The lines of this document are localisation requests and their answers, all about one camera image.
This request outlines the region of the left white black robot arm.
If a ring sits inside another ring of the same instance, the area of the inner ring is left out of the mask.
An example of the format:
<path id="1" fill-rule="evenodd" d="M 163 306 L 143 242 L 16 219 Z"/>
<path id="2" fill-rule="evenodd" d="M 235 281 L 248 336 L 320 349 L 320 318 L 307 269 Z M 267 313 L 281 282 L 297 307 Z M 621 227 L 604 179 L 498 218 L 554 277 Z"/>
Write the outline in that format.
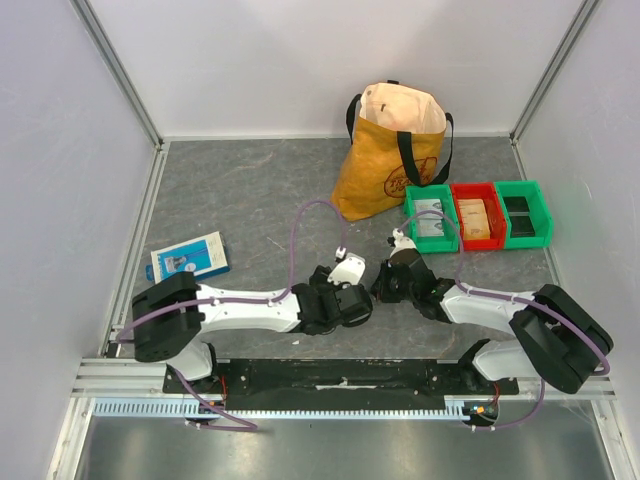
<path id="1" fill-rule="evenodd" d="M 365 323 L 373 304 L 361 284 L 333 284 L 317 267 L 290 291 L 230 291 L 201 285 L 181 272 L 136 295 L 131 328 L 134 359 L 165 363 L 201 393 L 216 388 L 220 369 L 202 337 L 227 330 L 266 330 L 314 336 Z"/>

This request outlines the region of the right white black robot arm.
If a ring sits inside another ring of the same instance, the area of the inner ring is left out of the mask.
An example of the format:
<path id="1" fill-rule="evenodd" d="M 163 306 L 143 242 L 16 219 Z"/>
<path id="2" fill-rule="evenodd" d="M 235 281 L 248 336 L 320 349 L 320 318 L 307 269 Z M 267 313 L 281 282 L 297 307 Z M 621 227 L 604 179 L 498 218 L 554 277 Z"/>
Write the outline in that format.
<path id="1" fill-rule="evenodd" d="M 513 337 L 481 344 L 458 368 L 459 384 L 469 393 L 481 393 L 493 381 L 536 375 L 575 394 L 589 377 L 609 371 L 612 337 L 557 285 L 534 292 L 478 289 L 436 277 L 416 249 L 405 249 L 382 262 L 371 293 L 383 303 L 409 301 L 430 320 L 478 325 Z"/>

